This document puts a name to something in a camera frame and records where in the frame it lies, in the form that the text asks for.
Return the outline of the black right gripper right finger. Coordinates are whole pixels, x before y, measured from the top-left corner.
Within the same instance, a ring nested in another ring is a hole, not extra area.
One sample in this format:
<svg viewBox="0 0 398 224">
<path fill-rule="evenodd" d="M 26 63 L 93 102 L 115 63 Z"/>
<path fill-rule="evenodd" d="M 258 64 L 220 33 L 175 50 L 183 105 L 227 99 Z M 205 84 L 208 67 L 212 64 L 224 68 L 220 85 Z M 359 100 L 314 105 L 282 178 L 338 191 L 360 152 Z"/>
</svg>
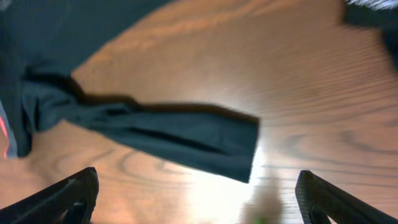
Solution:
<svg viewBox="0 0 398 224">
<path fill-rule="evenodd" d="M 299 173 L 295 196 L 304 224 L 397 224 L 397 219 L 325 181 L 309 170 Z"/>
</svg>

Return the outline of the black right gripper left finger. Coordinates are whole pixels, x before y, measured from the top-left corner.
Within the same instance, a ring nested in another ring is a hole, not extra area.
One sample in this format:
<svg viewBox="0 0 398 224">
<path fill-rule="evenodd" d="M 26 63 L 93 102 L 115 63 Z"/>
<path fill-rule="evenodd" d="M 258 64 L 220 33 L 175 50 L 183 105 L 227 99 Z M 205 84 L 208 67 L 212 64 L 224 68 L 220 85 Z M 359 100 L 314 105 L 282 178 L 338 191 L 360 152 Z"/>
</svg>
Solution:
<svg viewBox="0 0 398 224">
<path fill-rule="evenodd" d="M 87 167 L 1 209 L 1 223 L 89 224 L 99 192 L 96 169 Z"/>
</svg>

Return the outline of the black leggings red waistband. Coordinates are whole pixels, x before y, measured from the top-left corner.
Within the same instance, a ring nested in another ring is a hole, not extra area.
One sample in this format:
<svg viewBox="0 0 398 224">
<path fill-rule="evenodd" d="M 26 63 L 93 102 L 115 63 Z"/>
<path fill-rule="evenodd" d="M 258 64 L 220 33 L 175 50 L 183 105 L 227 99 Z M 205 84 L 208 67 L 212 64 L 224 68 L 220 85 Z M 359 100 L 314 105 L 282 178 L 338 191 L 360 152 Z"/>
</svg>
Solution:
<svg viewBox="0 0 398 224">
<path fill-rule="evenodd" d="M 258 123 L 212 111 L 148 110 L 80 91 L 72 71 L 162 1 L 1 2 L 1 130 L 6 157 L 66 120 L 153 156 L 248 182 Z"/>
</svg>

